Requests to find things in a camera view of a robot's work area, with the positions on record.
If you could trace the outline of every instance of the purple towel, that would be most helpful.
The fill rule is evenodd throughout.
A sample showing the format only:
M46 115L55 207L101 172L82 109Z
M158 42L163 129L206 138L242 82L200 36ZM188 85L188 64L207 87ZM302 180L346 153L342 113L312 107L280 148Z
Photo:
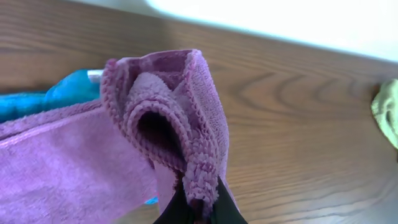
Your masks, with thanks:
M156 194L162 212L176 170L204 215L218 176L229 190L228 127L200 51L110 60L101 96L0 125L0 223L109 223Z

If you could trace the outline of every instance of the green cloth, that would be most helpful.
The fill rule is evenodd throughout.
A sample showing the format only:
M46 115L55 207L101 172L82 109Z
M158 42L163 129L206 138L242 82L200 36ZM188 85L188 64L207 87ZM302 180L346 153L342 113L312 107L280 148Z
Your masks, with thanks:
M391 144L398 149L398 80L385 82L372 102L374 119Z

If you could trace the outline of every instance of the folded towel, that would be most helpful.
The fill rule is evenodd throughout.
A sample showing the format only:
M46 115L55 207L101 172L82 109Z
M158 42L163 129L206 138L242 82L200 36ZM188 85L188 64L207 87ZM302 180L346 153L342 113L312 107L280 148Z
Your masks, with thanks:
M204 215L218 176L231 195L228 127L200 51L110 60L101 98L0 124L0 223L109 223L156 192L162 212L177 170Z
M100 97L100 85L77 70L46 91L0 95L0 123Z
M398 149L398 80L393 79L381 85L371 108L380 130Z

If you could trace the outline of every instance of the blue cloth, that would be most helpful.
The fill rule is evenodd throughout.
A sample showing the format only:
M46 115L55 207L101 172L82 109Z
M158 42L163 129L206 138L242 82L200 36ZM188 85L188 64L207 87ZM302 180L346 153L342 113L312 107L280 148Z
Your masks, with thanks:
M100 97L100 84L90 82L87 70L77 70L48 91L0 95L0 123ZM154 204L154 197L145 204Z

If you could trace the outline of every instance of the wooden surface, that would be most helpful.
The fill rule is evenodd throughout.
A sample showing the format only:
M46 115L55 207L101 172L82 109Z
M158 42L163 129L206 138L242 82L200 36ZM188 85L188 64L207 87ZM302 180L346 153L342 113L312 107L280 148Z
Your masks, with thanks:
M203 51L230 131L228 182L259 223L397 223L397 153L372 119L398 65L72 2L0 0L0 91L109 58ZM156 206L119 223L151 223Z

